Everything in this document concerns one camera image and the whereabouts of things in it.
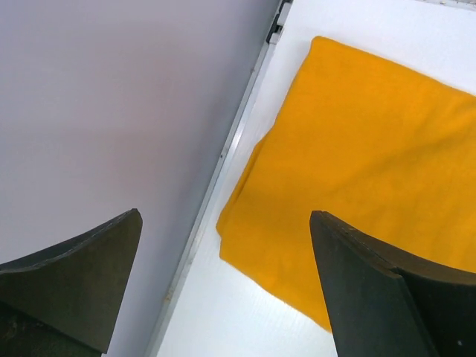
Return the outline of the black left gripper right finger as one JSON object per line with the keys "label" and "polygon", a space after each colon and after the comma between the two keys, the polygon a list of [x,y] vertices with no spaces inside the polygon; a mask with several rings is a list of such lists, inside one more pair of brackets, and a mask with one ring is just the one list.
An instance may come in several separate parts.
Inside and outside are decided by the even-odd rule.
{"label": "black left gripper right finger", "polygon": [[325,211],[309,220],[339,356],[474,356],[475,274],[410,254]]}

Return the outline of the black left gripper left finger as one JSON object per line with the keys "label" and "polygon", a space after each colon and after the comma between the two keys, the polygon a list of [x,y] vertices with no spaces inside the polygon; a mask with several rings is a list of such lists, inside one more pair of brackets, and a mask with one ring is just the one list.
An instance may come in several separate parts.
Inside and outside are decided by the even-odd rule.
{"label": "black left gripper left finger", "polygon": [[105,354],[132,270],[137,209],[1,265],[1,353]]}

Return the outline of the yellow t shirt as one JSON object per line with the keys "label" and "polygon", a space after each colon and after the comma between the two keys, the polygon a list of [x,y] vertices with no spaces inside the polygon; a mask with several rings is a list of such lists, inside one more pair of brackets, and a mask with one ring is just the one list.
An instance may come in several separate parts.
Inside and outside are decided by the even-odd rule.
{"label": "yellow t shirt", "polygon": [[216,229],[220,257],[329,329],[309,217],[475,270],[475,97],[324,37]]}

